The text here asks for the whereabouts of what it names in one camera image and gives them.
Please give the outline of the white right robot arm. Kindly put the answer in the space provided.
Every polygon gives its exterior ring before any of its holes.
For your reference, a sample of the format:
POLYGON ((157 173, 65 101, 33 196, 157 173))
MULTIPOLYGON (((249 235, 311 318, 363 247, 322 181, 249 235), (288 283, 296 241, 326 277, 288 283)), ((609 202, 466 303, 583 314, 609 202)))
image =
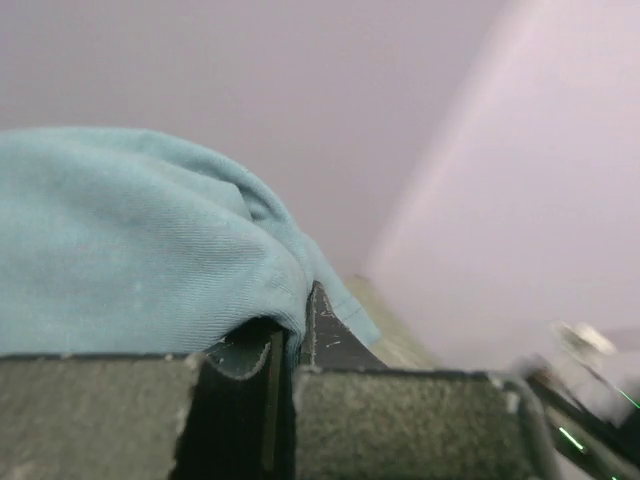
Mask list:
POLYGON ((320 284, 293 383, 299 479, 589 479, 639 475, 639 387, 601 371, 612 336, 554 330, 559 358, 511 372, 387 366, 320 284))

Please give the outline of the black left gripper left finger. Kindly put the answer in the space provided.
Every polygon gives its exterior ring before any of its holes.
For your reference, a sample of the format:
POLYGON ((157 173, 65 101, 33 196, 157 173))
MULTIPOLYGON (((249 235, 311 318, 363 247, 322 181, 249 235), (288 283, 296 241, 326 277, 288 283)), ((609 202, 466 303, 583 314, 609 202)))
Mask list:
POLYGON ((266 479, 283 334, 253 322, 204 353, 1 360, 5 479, 266 479))

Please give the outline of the grey-blue t shirt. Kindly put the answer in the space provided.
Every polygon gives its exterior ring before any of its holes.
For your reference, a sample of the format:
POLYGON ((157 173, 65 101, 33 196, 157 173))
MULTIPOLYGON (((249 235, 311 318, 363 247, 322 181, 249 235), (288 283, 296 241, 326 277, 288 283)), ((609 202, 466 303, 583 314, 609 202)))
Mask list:
POLYGON ((295 352, 315 283, 365 344, 378 329, 279 197, 206 147, 137 129, 1 135, 1 349, 183 353, 245 322, 295 352))

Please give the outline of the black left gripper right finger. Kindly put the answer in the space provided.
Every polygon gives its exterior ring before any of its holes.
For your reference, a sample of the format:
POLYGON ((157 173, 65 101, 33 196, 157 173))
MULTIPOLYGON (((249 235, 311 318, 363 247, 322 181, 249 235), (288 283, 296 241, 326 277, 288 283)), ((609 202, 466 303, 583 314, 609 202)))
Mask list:
POLYGON ((298 479, 542 479, 545 426, 512 375, 385 366, 315 284, 294 377, 298 479))

